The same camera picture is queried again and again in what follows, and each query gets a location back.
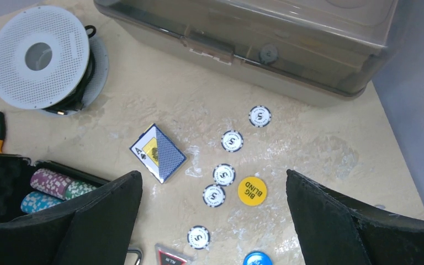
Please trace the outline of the white blue chip five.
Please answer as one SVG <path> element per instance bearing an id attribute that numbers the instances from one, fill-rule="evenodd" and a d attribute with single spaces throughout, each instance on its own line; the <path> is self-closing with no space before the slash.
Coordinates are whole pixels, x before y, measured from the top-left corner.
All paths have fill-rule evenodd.
<path id="1" fill-rule="evenodd" d="M 210 232 L 206 227 L 200 225 L 193 226 L 188 231 L 187 241 L 193 249 L 205 249 L 210 243 Z"/>

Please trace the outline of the red triangular all-in marker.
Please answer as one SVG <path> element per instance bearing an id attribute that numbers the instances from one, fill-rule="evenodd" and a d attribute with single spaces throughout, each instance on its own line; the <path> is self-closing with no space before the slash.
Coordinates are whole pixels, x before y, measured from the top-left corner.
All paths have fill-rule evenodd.
<path id="1" fill-rule="evenodd" d="M 193 259 L 160 243 L 155 244 L 158 265 L 188 265 Z"/>

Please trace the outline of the white blue chip one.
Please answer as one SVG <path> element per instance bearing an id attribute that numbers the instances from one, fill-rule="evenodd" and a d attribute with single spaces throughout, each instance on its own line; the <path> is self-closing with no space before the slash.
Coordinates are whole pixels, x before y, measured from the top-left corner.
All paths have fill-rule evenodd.
<path id="1" fill-rule="evenodd" d="M 257 105 L 250 110 L 248 120 L 253 126 L 262 128 L 270 123 L 272 120 L 272 113 L 267 107 Z"/>

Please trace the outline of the white blue chip three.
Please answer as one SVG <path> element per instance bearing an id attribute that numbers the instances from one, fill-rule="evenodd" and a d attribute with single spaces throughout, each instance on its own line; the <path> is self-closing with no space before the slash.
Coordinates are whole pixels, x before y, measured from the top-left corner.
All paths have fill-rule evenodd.
<path id="1" fill-rule="evenodd" d="M 226 163 L 217 165 L 213 170 L 214 182 L 219 186 L 230 186 L 235 181 L 235 169 Z"/>

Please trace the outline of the blue playing card deck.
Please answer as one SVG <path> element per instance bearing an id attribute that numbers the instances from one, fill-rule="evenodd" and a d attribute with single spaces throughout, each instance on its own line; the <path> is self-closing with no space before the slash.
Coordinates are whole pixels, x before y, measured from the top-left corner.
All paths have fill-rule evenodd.
<path id="1" fill-rule="evenodd" d="M 186 162 L 186 155 L 156 125 L 152 124 L 132 144 L 130 151 L 164 184 Z"/>

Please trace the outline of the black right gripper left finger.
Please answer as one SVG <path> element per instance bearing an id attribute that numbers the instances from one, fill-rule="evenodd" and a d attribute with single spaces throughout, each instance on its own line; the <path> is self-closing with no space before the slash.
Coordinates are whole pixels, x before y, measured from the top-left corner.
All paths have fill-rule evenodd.
<path id="1" fill-rule="evenodd" d="M 98 189 L 0 223 L 0 264 L 123 264 L 142 197 L 129 172 Z"/>

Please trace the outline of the yellow big blind button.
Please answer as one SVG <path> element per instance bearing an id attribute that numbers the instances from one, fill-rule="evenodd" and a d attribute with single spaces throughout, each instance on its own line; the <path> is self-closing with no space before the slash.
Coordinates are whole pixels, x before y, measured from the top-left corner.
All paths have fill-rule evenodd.
<path id="1" fill-rule="evenodd" d="M 244 178 L 237 189 L 238 198 L 247 206 L 261 205 L 267 197 L 267 186 L 255 176 Z"/>

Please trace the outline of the black poker set case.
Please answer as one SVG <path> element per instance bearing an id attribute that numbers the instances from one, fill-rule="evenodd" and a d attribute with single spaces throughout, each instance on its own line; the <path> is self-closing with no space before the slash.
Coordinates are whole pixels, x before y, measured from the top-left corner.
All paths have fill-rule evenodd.
<path id="1" fill-rule="evenodd" d="M 31 162 L 27 157 L 0 154 L 0 223 L 28 215 L 21 211 L 20 205 L 27 194 L 38 191 L 30 186 L 30 179 L 34 172 L 40 168 L 46 168 L 74 180 L 89 183 L 96 186 L 97 189 L 111 182 L 54 161 L 38 160 Z M 131 246 L 130 243 L 126 256 L 128 254 L 137 255 L 136 264 L 141 262 L 141 250 Z"/>

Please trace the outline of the white blue chip two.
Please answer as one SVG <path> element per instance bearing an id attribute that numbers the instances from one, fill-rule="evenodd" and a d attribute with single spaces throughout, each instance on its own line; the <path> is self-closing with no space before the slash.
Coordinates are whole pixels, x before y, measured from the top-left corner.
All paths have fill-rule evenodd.
<path id="1" fill-rule="evenodd" d="M 236 130 L 226 131 L 221 137 L 221 145 L 227 152 L 237 152 L 242 149 L 244 138 Z"/>

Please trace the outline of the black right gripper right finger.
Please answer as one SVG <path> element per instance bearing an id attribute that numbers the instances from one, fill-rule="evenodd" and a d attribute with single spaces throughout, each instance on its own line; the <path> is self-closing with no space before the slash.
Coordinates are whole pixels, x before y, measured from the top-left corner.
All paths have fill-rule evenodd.
<path id="1" fill-rule="evenodd" d="M 379 209 L 291 169 L 287 201 L 306 264 L 424 264 L 424 221 Z"/>

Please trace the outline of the white blue chip four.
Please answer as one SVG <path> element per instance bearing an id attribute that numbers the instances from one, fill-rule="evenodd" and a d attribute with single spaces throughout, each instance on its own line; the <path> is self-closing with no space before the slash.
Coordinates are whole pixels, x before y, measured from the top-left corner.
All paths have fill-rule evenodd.
<path id="1" fill-rule="evenodd" d="M 221 186 L 211 184 L 203 190 L 202 197 L 207 206 L 216 208 L 224 204 L 226 193 Z"/>

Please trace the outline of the blue small blind button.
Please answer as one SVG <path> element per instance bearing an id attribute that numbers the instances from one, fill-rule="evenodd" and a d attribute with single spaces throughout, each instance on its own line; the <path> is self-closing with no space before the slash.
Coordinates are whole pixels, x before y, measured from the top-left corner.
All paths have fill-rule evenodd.
<path id="1" fill-rule="evenodd" d="M 264 252 L 252 251 L 244 258 L 243 265 L 273 265 L 273 262 Z"/>

